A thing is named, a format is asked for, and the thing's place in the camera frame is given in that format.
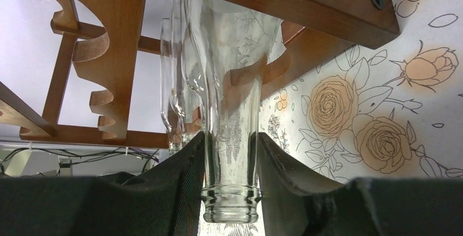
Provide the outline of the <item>brown wooden wine rack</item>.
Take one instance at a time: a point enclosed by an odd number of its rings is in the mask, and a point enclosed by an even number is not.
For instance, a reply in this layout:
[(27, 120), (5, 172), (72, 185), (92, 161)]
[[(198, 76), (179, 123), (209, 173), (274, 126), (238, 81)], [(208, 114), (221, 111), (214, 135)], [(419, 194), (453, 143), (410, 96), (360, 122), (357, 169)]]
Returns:
[[(1, 123), (16, 125), (24, 140), (165, 148), (165, 134), (128, 129), (137, 51), (158, 54), (158, 39), (141, 35), (146, 0), (56, 0), (51, 20), (62, 35), (45, 107), (37, 114), (1, 85)], [(262, 96), (308, 72), (353, 44), (377, 49), (400, 35), (392, 0), (224, 0), (283, 19), (287, 51), (266, 65)], [(96, 127), (58, 123), (70, 67), (98, 84), (90, 108)]]

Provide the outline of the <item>clear round glass bottle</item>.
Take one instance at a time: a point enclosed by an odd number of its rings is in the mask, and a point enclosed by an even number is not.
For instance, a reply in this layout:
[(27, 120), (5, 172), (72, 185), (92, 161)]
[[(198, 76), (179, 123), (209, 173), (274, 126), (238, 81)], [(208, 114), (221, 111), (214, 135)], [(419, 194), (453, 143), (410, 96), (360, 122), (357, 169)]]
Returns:
[(168, 155), (179, 152), (200, 130), (199, 98), (182, 74), (181, 0), (171, 0), (170, 17), (161, 20), (161, 117)]

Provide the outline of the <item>clear slim glass bottle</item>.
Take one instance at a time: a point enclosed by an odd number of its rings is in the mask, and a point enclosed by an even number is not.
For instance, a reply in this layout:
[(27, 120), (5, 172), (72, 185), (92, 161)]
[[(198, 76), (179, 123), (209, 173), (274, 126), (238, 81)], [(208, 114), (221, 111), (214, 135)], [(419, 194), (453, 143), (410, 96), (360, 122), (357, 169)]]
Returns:
[(282, 21), (224, 0), (183, 0), (183, 13), (205, 78), (204, 220), (254, 223), (259, 102)]

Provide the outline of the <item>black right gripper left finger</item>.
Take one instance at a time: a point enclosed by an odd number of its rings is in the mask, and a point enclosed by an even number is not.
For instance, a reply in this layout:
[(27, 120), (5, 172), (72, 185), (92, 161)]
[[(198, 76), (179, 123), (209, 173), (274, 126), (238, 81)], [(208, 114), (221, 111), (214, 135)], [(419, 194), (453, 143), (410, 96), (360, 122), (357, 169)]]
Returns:
[(154, 168), (107, 177), (1, 179), (1, 235), (197, 235), (204, 133)]

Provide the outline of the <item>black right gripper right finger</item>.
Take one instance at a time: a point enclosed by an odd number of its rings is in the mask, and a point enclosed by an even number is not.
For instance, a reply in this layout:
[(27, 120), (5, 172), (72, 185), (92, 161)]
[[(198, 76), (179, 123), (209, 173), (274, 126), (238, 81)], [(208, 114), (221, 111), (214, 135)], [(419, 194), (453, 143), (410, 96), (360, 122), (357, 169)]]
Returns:
[(462, 235), (462, 180), (355, 178), (342, 184), (258, 133), (267, 235)]

